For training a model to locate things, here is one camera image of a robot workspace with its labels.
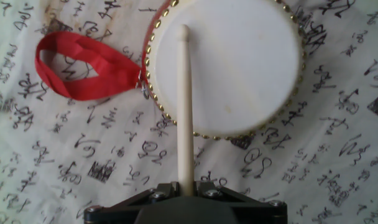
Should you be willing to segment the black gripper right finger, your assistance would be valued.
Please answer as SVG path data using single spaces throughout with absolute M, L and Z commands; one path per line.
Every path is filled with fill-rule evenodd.
M 287 204 L 281 200 L 260 202 L 212 182 L 195 182 L 196 196 L 201 198 L 199 208 L 204 218 L 215 223 L 287 224 Z

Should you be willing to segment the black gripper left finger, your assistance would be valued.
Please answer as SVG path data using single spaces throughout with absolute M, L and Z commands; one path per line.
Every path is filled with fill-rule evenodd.
M 84 211 L 85 224 L 134 223 L 139 212 L 152 204 L 178 197 L 178 182 L 158 184 L 111 207 L 92 205 Z

